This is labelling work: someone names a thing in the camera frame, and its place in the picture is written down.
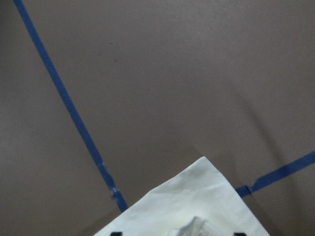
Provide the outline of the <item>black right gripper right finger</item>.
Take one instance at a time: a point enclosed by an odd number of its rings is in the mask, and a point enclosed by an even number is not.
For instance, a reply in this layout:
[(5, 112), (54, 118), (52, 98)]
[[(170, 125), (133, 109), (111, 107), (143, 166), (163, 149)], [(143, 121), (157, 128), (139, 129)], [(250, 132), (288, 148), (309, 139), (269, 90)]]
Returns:
[(246, 234), (243, 232), (235, 232), (233, 235), (234, 236), (246, 236)]

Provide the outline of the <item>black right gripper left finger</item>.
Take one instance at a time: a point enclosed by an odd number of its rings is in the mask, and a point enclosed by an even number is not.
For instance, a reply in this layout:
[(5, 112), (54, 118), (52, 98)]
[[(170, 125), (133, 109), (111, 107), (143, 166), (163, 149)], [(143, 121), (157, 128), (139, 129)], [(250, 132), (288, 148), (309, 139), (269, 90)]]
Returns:
[(110, 234), (110, 236), (122, 236), (122, 235), (123, 235), (122, 232), (112, 232), (112, 233)]

